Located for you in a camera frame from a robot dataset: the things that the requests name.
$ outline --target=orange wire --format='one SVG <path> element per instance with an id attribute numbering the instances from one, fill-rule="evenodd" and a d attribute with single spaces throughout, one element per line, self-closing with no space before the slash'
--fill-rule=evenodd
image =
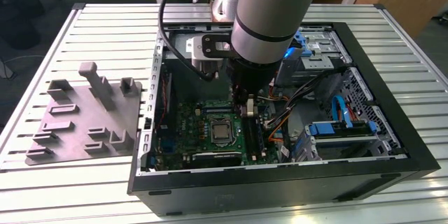
<path id="1" fill-rule="evenodd" d="M 275 134 L 275 132 L 279 130 L 279 128 L 281 127 L 281 125 L 283 125 L 283 123 L 288 120 L 288 117 L 291 116 L 291 114 L 289 115 L 287 115 L 287 117 L 281 120 L 281 122 L 280 122 L 280 124 L 277 125 L 277 127 L 275 128 L 275 130 L 272 131 L 272 133 L 271 133 L 271 135 L 269 135 L 269 142 L 272 142 L 272 141 L 275 141 L 273 139 L 276 139 L 276 138 L 272 138 L 272 136 L 273 136 L 273 134 Z"/>
<path id="2" fill-rule="evenodd" d="M 271 99 L 279 99 L 279 97 L 275 97 L 272 94 L 272 90 L 273 90 L 273 86 L 269 86 L 269 98 Z M 285 95 L 281 97 L 281 100 L 284 101 L 289 101 L 289 97 L 287 97 Z"/>

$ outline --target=slotted workbench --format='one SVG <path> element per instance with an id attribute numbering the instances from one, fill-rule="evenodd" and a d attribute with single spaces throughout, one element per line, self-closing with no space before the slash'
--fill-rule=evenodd
<path id="1" fill-rule="evenodd" d="M 0 137 L 0 222 L 67 221 L 136 223 L 160 221 L 127 195 L 131 157 L 27 166 L 25 150 L 49 101 L 48 83 L 77 74 L 93 60 L 109 82 L 133 77 L 148 89 L 157 33 L 157 4 L 87 5 L 72 10 L 40 69 Z M 207 5 L 167 5 L 167 21 L 211 21 Z M 237 211 L 164 219 L 195 223 L 387 223 L 448 219 L 447 79 L 387 11 L 371 5 L 312 5 L 305 22 L 347 22 L 441 169 L 404 182 L 363 201 Z M 143 92 L 141 100 L 148 99 Z"/>

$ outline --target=gray block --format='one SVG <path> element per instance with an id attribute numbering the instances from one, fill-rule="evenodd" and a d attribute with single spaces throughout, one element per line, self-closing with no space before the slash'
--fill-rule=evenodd
<path id="1" fill-rule="evenodd" d="M 132 97 L 139 94 L 137 86 L 135 84 L 133 78 L 121 78 L 120 81 L 121 93 L 125 97 Z"/>
<path id="2" fill-rule="evenodd" d="M 31 149 L 27 151 L 27 158 L 31 160 L 39 161 L 43 159 L 49 159 L 52 156 L 53 156 L 53 151 L 47 147 Z"/>
<path id="3" fill-rule="evenodd" d="M 79 107 L 76 104 L 65 104 L 51 107 L 48 113 L 52 115 L 57 115 L 57 114 L 77 113 L 77 111 Z"/>
<path id="4" fill-rule="evenodd" d="M 104 154 L 107 153 L 108 149 L 103 142 L 95 142 L 84 145 L 84 151 L 92 154 Z"/>
<path id="5" fill-rule="evenodd" d="M 47 93 L 51 95 L 55 101 L 67 100 L 67 91 L 72 89 L 73 88 L 67 80 L 52 80 Z"/>
<path id="6" fill-rule="evenodd" d="M 59 138 L 53 132 L 39 132 L 33 135 L 33 141 L 39 145 L 47 145 L 51 143 L 56 143 L 59 141 Z"/>
<path id="7" fill-rule="evenodd" d="M 79 74 L 84 76 L 92 86 L 96 97 L 100 99 L 100 102 L 105 110 L 115 110 L 116 105 L 109 96 L 109 87 L 103 83 L 101 78 L 96 74 L 96 63 L 95 62 L 83 62 L 79 67 Z"/>
<path id="8" fill-rule="evenodd" d="M 56 82 L 57 85 L 53 84 L 64 90 L 68 99 L 51 100 L 40 123 L 40 131 L 44 135 L 37 134 L 37 142 L 41 136 L 41 143 L 53 154 L 43 159 L 27 158 L 28 165 L 132 155 L 137 134 L 141 83 L 133 82 L 132 78 L 124 78 L 125 85 L 129 85 L 125 89 L 129 90 L 127 93 L 136 92 L 133 96 L 125 96 L 121 91 L 125 87 L 123 82 L 109 84 L 105 78 L 99 77 L 99 79 L 104 93 L 113 102 L 113 110 L 104 109 L 101 99 L 91 93 L 89 85 L 71 87 L 67 81 Z M 112 132 L 117 133 L 119 139 L 113 138 L 109 142 Z M 51 142 L 48 139 L 45 143 L 45 133 L 57 135 L 59 140 Z M 107 151 L 92 151 L 95 152 L 92 155 L 91 151 L 85 151 L 85 145 L 100 142 L 103 143 L 101 148 Z M 32 149 L 35 148 L 41 148 L 36 141 L 32 146 Z"/>
<path id="9" fill-rule="evenodd" d="M 44 123 L 40 130 L 43 131 L 69 131 L 75 127 L 71 121 L 63 121 L 56 123 Z"/>
<path id="10" fill-rule="evenodd" d="M 121 139 L 119 138 L 117 134 L 112 132 L 109 144 L 116 151 L 129 151 L 133 147 L 133 139 L 125 130 L 123 131 Z"/>
<path id="11" fill-rule="evenodd" d="M 100 140 L 109 137 L 109 130 L 105 127 L 89 128 L 87 134 L 93 140 Z"/>

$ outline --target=metal slat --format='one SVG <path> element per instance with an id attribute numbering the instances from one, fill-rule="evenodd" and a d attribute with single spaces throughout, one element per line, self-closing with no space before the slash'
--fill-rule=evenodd
<path id="1" fill-rule="evenodd" d="M 148 80 L 151 68 L 135 66 L 135 70 L 99 70 L 97 74 L 105 76 L 109 81 L 120 80 L 123 77 L 132 77 L 135 80 Z M 68 81 L 85 81 L 85 77 L 80 76 L 76 71 L 57 71 L 48 75 L 48 80 L 67 79 Z"/>
<path id="2" fill-rule="evenodd" d="M 80 42 L 136 42 L 136 41 L 156 41 L 157 34 L 128 34 L 123 35 L 109 35 L 109 34 L 97 34 L 97 35 L 68 35 L 68 43 L 80 43 Z"/>
<path id="3" fill-rule="evenodd" d="M 448 104 L 403 105 L 407 116 L 448 115 Z"/>
<path id="4" fill-rule="evenodd" d="M 308 13 L 377 13 L 371 6 L 311 6 Z"/>
<path id="5" fill-rule="evenodd" d="M 409 47 L 363 47 L 368 55 L 412 55 Z"/>
<path id="6" fill-rule="evenodd" d="M 405 47 L 405 42 L 400 39 L 357 39 L 363 47 Z"/>
<path id="7" fill-rule="evenodd" d="M 131 27 L 101 27 L 101 28 L 92 28 L 92 27 L 76 27 L 69 31 L 71 35 L 80 35 L 80 34 L 156 34 L 159 31 L 157 26 L 131 26 Z"/>
<path id="8" fill-rule="evenodd" d="M 61 51 L 128 51 L 153 50 L 153 41 L 141 42 L 104 42 L 104 43 L 67 43 L 61 45 Z"/>
<path id="9" fill-rule="evenodd" d="M 389 25 L 349 25 L 352 32 L 357 31 L 393 31 Z"/>
<path id="10" fill-rule="evenodd" d="M 1 190 L 128 182 L 131 164 L 31 169 L 1 175 Z"/>
<path id="11" fill-rule="evenodd" d="M 445 92 L 445 87 L 439 82 L 421 82 L 421 83 L 405 83 L 405 84 L 388 83 L 387 86 L 393 94 Z"/>
<path id="12" fill-rule="evenodd" d="M 208 6 L 167 6 L 165 13 L 208 13 L 211 8 Z M 159 6 L 132 7 L 132 13 L 159 13 Z M 83 13 L 129 13 L 129 8 L 123 7 L 91 7 L 83 10 Z"/>
<path id="13" fill-rule="evenodd" d="M 405 83 L 405 82 L 435 82 L 436 77 L 432 73 L 383 73 L 380 74 L 385 83 Z"/>
<path id="14" fill-rule="evenodd" d="M 428 72 L 428 68 L 421 63 L 375 64 L 375 68 L 379 73 Z"/>
<path id="15" fill-rule="evenodd" d="M 101 13 L 81 14 L 79 20 L 108 20 L 108 19 L 157 19 L 159 13 Z M 165 13 L 164 19 L 197 19 L 211 18 L 211 13 Z"/>
<path id="16" fill-rule="evenodd" d="M 420 63 L 416 55 L 368 55 L 372 63 Z"/>
<path id="17" fill-rule="evenodd" d="M 417 130 L 433 130 L 448 128 L 448 116 L 429 116 L 421 118 L 409 118 L 413 127 Z"/>
<path id="18" fill-rule="evenodd" d="M 96 217 L 104 216 L 148 214 L 151 213 L 151 210 L 141 202 L 120 202 L 105 205 L 79 206 L 76 207 L 76 211 L 73 211 L 72 208 L 35 209 L 32 213 L 32 215 L 24 215 L 20 211 L 7 212 L 1 214 L 1 221 L 4 223 L 27 223 L 35 220 L 51 221 L 60 219 L 76 219 L 84 223 L 85 216 L 97 220 Z"/>
<path id="19" fill-rule="evenodd" d="M 0 211 L 139 201 L 136 196 L 127 195 L 127 187 L 128 183 L 120 182 L 113 184 L 5 191 L 0 194 L 0 202 L 8 202 L 8 204 L 0 205 Z M 120 191 L 121 193 L 111 194 L 111 191 Z M 48 197 L 48 195 L 64 195 L 64 197 Z"/>
<path id="20" fill-rule="evenodd" d="M 395 31 L 355 31 L 356 39 L 400 39 Z"/>
<path id="21" fill-rule="evenodd" d="M 325 13 L 307 13 L 305 14 L 305 18 L 324 18 L 328 19 L 328 17 L 331 18 L 368 18 L 368 19 L 383 19 L 383 16 L 380 13 L 331 13 L 331 12 L 325 12 Z"/>
<path id="22" fill-rule="evenodd" d="M 84 51 L 60 52 L 57 61 L 73 60 L 121 60 L 121 59 L 148 59 L 152 58 L 153 49 L 132 50 L 132 51 Z"/>
<path id="23" fill-rule="evenodd" d="M 75 70 L 77 71 L 77 67 L 80 66 L 83 61 L 73 62 L 73 61 L 61 61 L 56 62 L 55 67 L 57 71 L 68 71 Z M 135 69 L 135 68 L 151 68 L 152 66 L 152 59 L 123 59 L 123 60 L 97 60 L 95 61 L 99 69 Z"/>
<path id="24" fill-rule="evenodd" d="M 361 18 L 333 18 L 332 16 L 327 18 L 308 18 L 303 19 L 303 22 L 344 22 L 348 25 L 387 25 L 384 19 L 361 19 Z"/>

